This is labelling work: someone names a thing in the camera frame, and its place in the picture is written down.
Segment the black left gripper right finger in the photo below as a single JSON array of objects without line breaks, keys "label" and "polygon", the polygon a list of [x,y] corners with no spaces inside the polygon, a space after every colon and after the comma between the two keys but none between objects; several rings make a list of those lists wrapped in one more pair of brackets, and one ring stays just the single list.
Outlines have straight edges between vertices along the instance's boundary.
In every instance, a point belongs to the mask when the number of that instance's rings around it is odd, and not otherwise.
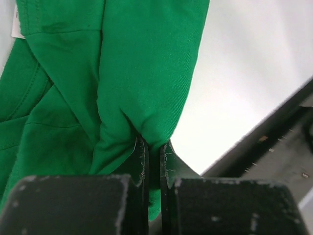
[{"label": "black left gripper right finger", "polygon": [[306,235],[289,189],[269,180],[203,178],[174,152],[160,150],[165,235]]}]

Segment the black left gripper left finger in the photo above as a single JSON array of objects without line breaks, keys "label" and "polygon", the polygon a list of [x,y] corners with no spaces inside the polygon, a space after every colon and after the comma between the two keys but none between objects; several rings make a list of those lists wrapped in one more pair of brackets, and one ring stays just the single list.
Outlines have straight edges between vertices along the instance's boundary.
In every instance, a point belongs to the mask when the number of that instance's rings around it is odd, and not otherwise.
[{"label": "black left gripper left finger", "polygon": [[149,152],[138,137],[110,175],[28,176],[0,215],[3,235],[146,235]]}]

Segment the green t shirt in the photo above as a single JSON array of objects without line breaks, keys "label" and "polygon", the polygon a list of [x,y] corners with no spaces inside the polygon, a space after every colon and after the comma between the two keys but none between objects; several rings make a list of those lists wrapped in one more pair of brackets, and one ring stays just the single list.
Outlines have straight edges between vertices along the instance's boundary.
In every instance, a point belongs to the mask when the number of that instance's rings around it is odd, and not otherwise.
[{"label": "green t shirt", "polygon": [[111,174],[150,152],[149,220],[161,211],[159,150],[191,85],[207,0],[19,0],[0,79],[0,204],[31,175]]}]

